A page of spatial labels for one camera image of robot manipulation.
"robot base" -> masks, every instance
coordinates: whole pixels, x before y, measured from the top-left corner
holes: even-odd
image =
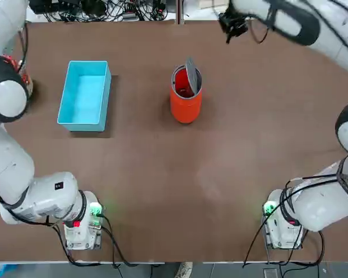
[[[270,214],[270,212],[280,203],[280,195],[282,190],[272,191],[267,202],[263,206],[262,221]],[[264,239],[267,248],[272,249],[297,249],[302,243],[303,229],[301,226],[291,225],[282,216],[281,210],[278,208],[267,220],[264,225]]]
[[[78,226],[72,228],[64,226],[66,235],[66,246],[69,250],[95,250],[100,249],[102,240],[102,218],[95,217],[103,213],[103,207],[99,204],[97,197],[90,191],[84,191],[86,196],[85,216]]]

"light blue plastic bin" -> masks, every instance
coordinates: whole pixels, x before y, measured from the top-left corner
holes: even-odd
[[[70,61],[58,113],[69,131],[103,131],[111,72],[106,61]]]

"orange cup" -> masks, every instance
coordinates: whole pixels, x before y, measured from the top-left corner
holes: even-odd
[[[192,92],[185,65],[177,67],[172,75],[170,108],[174,118],[180,123],[191,123],[200,114],[202,101],[202,77],[198,69],[197,92]]]

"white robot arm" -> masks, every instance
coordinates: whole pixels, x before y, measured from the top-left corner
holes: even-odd
[[[9,224],[51,216],[63,222],[69,249],[100,245],[103,208],[89,191],[79,191],[68,172],[34,178],[34,162],[6,132],[3,124],[21,118],[28,92],[13,64],[3,56],[8,42],[22,28],[28,1],[0,0],[0,213]]]
[[[290,41],[328,56],[348,71],[348,10],[345,8],[348,0],[231,0],[219,20],[229,35],[227,42],[247,31],[242,18],[253,17]],[[348,151],[348,105],[339,115],[335,131],[341,146]],[[299,185],[270,194],[263,206],[264,215],[270,215],[266,221],[270,247],[297,248],[303,235],[301,227],[316,232],[348,216],[348,157],[318,175],[323,177],[300,179]],[[334,182],[301,190],[328,180]],[[274,211],[281,201],[298,190],[301,191]]]

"wooden tabletop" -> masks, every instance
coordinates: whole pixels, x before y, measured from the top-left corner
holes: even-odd
[[[217,22],[31,24],[28,70],[38,90],[6,125],[36,176],[70,171],[107,207],[130,261],[242,261],[269,193],[342,158],[334,124],[348,73],[270,34],[226,45]],[[173,70],[191,56],[202,73],[199,118],[169,110]],[[70,133],[57,113],[70,60],[107,60],[107,130]],[[348,261],[348,217],[324,229],[325,260]],[[111,246],[74,253],[111,261]],[[317,235],[293,259],[316,260]],[[287,258],[286,251],[272,259]],[[0,218],[0,261],[65,261],[56,234]],[[260,236],[250,260],[265,261]]]

